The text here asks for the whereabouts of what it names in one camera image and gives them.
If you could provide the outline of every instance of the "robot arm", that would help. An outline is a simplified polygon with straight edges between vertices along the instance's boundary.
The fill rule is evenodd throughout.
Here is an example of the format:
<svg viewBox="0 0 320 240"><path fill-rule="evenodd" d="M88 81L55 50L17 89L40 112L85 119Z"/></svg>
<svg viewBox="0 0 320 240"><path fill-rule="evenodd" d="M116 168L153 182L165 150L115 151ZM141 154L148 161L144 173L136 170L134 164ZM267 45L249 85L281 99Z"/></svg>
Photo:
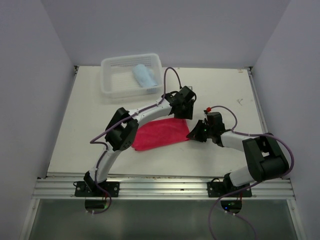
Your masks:
<svg viewBox="0 0 320 240"><path fill-rule="evenodd" d="M102 159L98 163L97 171L97 165L95 165L94 169L88 171L83 178L90 191L94 192L97 189L95 174L98 184L106 181L108 173L119 154L133 144L138 128L152 120L171 114L174 114L174 117L178 119L192 119L195 102L193 98L195 96L196 94L191 89L184 86L179 92L166 93L164 100L161 101L162 98L158 99L152 108L141 107L132 110L125 110L123 107L119 108L106 129L135 113L136 115L124 121L124 124L116 126L105 135L107 149L106 152L102 153L103 156L101 156Z"/></svg>
<svg viewBox="0 0 320 240"><path fill-rule="evenodd" d="M199 120L187 138L199 142L212 139L220 147L233 148L245 154L247 166L224 176L223 183L227 190L254 181L277 178L289 169L288 161L275 139L233 133L230 129L225 129L219 112L204 112L206 119Z"/></svg>

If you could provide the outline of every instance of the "gray wall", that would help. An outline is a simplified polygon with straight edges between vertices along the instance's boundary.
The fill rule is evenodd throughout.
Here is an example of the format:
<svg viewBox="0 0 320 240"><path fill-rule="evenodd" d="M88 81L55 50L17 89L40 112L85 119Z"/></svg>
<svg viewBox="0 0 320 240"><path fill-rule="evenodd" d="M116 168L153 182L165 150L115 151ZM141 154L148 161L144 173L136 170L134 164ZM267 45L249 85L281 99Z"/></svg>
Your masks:
<svg viewBox="0 0 320 240"><path fill-rule="evenodd" d="M320 1L291 0L253 68L270 131L291 146L308 239L320 239Z"/></svg>
<svg viewBox="0 0 320 240"><path fill-rule="evenodd" d="M0 2L0 239L19 238L45 175L73 65L39 0Z"/></svg>
<svg viewBox="0 0 320 240"><path fill-rule="evenodd" d="M164 66L253 66L290 0L42 0L76 65L154 52Z"/></svg>

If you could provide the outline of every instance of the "tabletop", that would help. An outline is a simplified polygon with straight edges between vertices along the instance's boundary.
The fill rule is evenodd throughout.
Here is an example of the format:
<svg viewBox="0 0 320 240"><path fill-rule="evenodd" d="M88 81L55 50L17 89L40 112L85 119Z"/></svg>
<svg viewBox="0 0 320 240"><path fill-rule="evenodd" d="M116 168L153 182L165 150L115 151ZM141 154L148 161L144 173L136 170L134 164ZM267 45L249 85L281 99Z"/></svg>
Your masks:
<svg viewBox="0 0 320 240"><path fill-rule="evenodd" d="M246 69L175 68L182 86L192 86L197 95L193 120L187 120L191 131L197 121L204 119L204 109L215 105L230 108L238 118L239 132L262 133L254 92ZM176 75L168 71L166 91L179 90ZM127 98L107 98L101 92L100 67L80 66L64 114L59 135L48 168L48 176L55 174L81 174L90 170L98 160L103 147L90 144L90 140L104 132L118 108L127 110L152 103L162 93ZM235 120L224 109L226 128ZM147 151L128 148L122 152L110 170L117 175L148 176L212 176L226 173L246 165L243 152L219 147L207 142L185 141Z"/></svg>

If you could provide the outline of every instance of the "metal frame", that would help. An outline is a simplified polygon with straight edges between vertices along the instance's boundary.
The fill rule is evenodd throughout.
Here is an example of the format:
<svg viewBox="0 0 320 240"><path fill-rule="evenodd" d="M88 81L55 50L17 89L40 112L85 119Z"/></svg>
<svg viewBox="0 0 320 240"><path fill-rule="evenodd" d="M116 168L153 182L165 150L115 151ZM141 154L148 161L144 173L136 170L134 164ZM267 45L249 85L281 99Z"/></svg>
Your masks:
<svg viewBox="0 0 320 240"><path fill-rule="evenodd" d="M253 76L250 69L246 69L250 79L256 108L263 132L268 132L266 121L257 95ZM37 214L41 199L79 199L74 197L76 181L83 180L83 173L57 173L46 179L38 179L32 195L31 204L27 212L20 240L27 240ZM120 182L119 196L114 200L216 200L209 198L207 182L212 177L189 176L140 176L140 175L111 175L109 181ZM255 200L287 200L292 222L298 240L306 240L302 221L297 211L294 191L289 179L273 179L260 183L251 189Z"/></svg>

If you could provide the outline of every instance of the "cable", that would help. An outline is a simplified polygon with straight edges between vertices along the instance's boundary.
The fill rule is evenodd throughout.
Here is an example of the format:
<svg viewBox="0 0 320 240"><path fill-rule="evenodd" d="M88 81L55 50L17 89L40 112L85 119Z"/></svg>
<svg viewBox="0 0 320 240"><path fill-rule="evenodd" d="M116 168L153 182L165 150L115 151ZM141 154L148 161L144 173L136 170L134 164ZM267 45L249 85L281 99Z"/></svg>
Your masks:
<svg viewBox="0 0 320 240"><path fill-rule="evenodd" d="M291 165L289 167L289 169L282 175L279 175L278 177L276 178L281 178L281 177L284 177L286 175L288 175L292 169L294 168L294 165L295 165L295 157L294 157L294 154L292 152L292 150L290 149L290 147L285 143L283 142L280 138L276 137L276 136L273 136L273 135L270 135L270 134L264 134L264 133L255 133L255 134L248 134L248 133L244 133L244 132L239 132L239 131L235 131L235 128L236 126L238 125L238 119L237 119L237 116L234 114L233 111L231 111L229 108L225 107L225 106L222 106L222 105L216 105L216 106L213 106L213 107L210 107L211 109L214 109L214 108L223 108L223 109L226 109L228 110L234 117L234 120L235 120L235 124L234 126L231 128L231 131L234 133L234 134L238 134L238 135L241 135L241 136L247 136L247 137L266 137L266 138L272 138L272 139L275 139L276 141L278 141L279 143L281 143L288 151L289 155L290 155L290 158L291 158ZM212 211L214 210L215 206L218 204L218 202L225 198L225 197L228 197L228 196L231 196L231 195L234 195L234 194L238 194L238 193L241 193L242 191L246 190L246 189L249 189L249 188L252 188L252 187L255 187L257 186L258 184L260 184L261 182L255 182L253 183L252 185L249 185L249 186L246 186L246 187L243 187L239 190L236 190L236 191L233 191L233 192L230 192L230 193L227 193L221 197L219 197L215 202L214 204L212 205L212 207L210 208L209 210L209 214L208 214L208 227L209 227L209 230L210 230L210 233L213 237L213 239L217 239L216 235L214 234L214 231L211 227L211 214L212 214ZM254 226L247 220L245 219L243 216L241 215L238 215L236 214L235 215L236 217L242 219L243 221L245 221L253 230L254 232L254 239L257 240L258 239L258 236L257 236L257 231L256 229L254 228Z"/></svg>
<svg viewBox="0 0 320 240"><path fill-rule="evenodd" d="M179 87L180 87L180 89L182 89L180 77L179 77L177 71L176 71L174 68L172 68L172 67L167 67L167 68L165 69L164 75L163 75L163 95L162 95L161 100L159 101L159 103L155 103L155 104L152 104L152 105L150 105L150 106L147 106L147 107L141 109L138 113L141 113L141 112L144 112L144 111L149 110L149 109L151 109L151 108L154 108L154 107L158 106L159 104L161 104L161 103L165 100L165 97L166 97L166 78L167 78L167 71L168 71L169 69L173 70L174 73L176 74L176 76L177 76L177 78L178 78L178 81L179 81ZM130 116L128 116L128 117L126 117L126 118L118 121L117 123L115 123L114 125L112 125L111 127L109 127L107 130L105 130L103 133L101 133L100 135L96 136L94 139L92 139L92 140L90 141L90 144L102 144L102 145L105 146L105 151L101 154L101 156L100 156L100 158L98 159L98 161L97 161L97 163L96 163L96 166L95 166L94 184L96 185L96 187L97 187L98 189L100 189L102 192L104 192L104 193L110 198L109 204L108 204L108 206L107 206L104 210L102 210L102 211L97 211L97 212L92 211L92 212L91 212L92 214L101 214L101 213L104 213L105 211L107 211L107 210L110 208L111 203L112 203L112 198L111 198L110 193L109 193L108 191L106 191L105 189L103 189L102 187L100 187L99 184L98 184L98 181L97 181L97 172L98 172L98 169L99 169L99 164L100 164L101 160L103 159L103 157L105 156L105 154L106 154L107 151L108 151L108 145L107 145L105 142L97 141L97 140L98 140L99 138L103 137L104 135L106 135L106 134L107 134L108 132L110 132L112 129L114 129L114 128L116 128L117 126L119 126L120 124L122 124L123 122L125 122L125 121L127 121L127 120L129 120L129 119L131 119L131 118L133 118L133 117L135 117L136 115L138 115L138 113L135 112L134 114L132 114L132 115L130 115Z"/></svg>

